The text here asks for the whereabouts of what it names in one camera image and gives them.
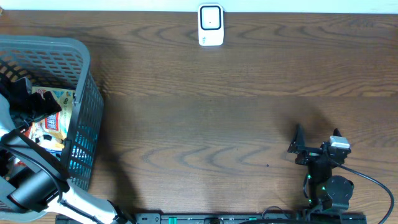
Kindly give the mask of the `yellow snack bag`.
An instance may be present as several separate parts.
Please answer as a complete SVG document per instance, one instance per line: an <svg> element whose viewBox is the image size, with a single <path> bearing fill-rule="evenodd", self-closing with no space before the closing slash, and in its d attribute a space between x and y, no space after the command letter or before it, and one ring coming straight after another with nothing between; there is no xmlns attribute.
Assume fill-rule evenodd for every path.
<svg viewBox="0 0 398 224"><path fill-rule="evenodd" d="M60 155L65 147L64 140L67 138L72 117L75 91L42 86L33 86L32 91L42 96L44 93L51 93L62 110L38 123L32 123L24 135L48 152Z"/></svg>

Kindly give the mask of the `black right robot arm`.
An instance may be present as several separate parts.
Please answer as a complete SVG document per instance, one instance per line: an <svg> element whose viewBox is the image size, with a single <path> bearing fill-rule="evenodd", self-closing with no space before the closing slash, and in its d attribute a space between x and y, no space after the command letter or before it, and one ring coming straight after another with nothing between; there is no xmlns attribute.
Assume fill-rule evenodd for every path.
<svg viewBox="0 0 398 224"><path fill-rule="evenodd" d="M312 213L343 213L349 208L354 185L332 174L332 169L351 153L349 141L338 129L320 147L309 147L305 145L303 127L298 124L287 152L296 154L295 163L308 169L304 191Z"/></svg>

